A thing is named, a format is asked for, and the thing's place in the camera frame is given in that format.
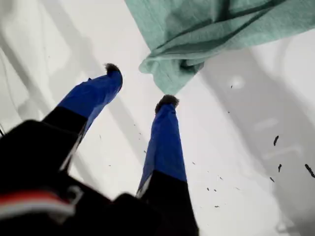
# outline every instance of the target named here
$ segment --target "debris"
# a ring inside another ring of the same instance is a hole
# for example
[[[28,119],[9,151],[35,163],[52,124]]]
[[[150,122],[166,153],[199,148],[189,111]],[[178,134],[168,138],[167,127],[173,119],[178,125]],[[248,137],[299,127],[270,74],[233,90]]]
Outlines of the debris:
[[[274,146],[276,145],[277,141],[278,141],[279,135],[275,138],[274,140]]]
[[[305,164],[305,168],[310,172],[311,176],[315,178],[314,172],[312,171],[308,164]]]

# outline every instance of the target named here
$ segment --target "red stripe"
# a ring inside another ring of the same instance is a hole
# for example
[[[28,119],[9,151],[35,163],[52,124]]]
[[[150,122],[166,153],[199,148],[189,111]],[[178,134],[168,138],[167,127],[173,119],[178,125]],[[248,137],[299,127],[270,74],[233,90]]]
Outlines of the red stripe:
[[[63,201],[55,194],[43,191],[43,190],[34,190],[34,191],[21,191],[15,193],[9,193],[5,195],[0,195],[0,205],[4,204],[13,204],[21,201],[36,201],[36,200],[49,200],[53,202],[61,202],[63,204],[68,204],[66,201]]]

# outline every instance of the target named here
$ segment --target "green towel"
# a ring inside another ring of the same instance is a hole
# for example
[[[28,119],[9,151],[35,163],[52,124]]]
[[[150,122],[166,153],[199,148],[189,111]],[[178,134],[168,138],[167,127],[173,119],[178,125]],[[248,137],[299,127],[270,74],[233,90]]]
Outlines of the green towel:
[[[151,54],[139,69],[176,94],[226,50],[241,49],[310,30],[315,0],[126,0]]]

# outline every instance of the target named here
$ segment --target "white surface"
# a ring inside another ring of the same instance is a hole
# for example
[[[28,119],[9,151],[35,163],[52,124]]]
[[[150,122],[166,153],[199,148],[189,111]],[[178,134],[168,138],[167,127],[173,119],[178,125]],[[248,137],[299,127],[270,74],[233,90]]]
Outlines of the white surface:
[[[120,67],[123,89],[96,119],[71,172],[110,198],[135,194],[162,93],[137,69],[149,49],[125,3],[0,0],[0,20],[6,131],[43,118],[74,85],[101,75],[103,63]],[[304,167],[315,171],[314,41],[315,30],[221,54],[179,92],[190,196],[206,234],[314,234],[315,179]]]

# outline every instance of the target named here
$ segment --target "dirt particle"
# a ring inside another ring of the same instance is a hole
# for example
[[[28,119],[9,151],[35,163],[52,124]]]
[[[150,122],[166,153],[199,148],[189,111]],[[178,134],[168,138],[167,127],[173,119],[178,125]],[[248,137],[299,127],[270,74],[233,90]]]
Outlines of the dirt particle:
[[[310,172],[311,176],[315,178],[314,172],[312,171],[308,164],[305,164],[305,168]]]
[[[275,138],[274,140],[274,146],[276,145],[277,141],[278,141],[279,135]]]

